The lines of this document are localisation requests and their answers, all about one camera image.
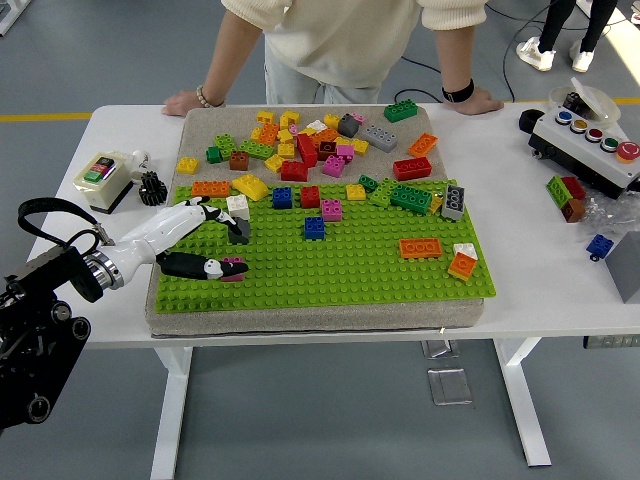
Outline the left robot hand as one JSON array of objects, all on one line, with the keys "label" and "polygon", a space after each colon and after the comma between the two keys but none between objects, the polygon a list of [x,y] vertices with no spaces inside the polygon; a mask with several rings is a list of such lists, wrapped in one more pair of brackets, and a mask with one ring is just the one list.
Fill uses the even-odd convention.
[{"label": "left robot hand", "polygon": [[156,263],[165,275],[213,280],[248,271],[242,262],[219,261],[202,255],[169,249],[197,230],[206,221],[216,221],[240,236],[237,221],[224,210],[208,205],[206,197],[195,197],[166,207],[137,226],[113,246],[103,246],[88,262],[94,277],[106,289],[116,290],[127,284],[143,264]]}]

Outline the person's right hand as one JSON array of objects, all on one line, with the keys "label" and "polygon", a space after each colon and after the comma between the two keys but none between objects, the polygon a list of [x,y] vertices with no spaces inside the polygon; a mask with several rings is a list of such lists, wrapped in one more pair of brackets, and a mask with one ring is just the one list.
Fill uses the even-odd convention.
[{"label": "person's right hand", "polygon": [[195,90],[182,90],[164,101],[161,113],[166,116],[185,117],[197,108],[203,108]]}]

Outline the person's left hand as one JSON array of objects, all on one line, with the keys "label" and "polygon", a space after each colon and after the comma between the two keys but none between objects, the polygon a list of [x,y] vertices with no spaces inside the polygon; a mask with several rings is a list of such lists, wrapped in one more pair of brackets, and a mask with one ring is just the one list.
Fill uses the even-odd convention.
[{"label": "person's left hand", "polygon": [[445,104],[454,111],[468,116],[481,115],[504,108],[503,101],[494,99],[488,90],[480,87],[476,87],[473,94],[464,102],[446,101]]}]

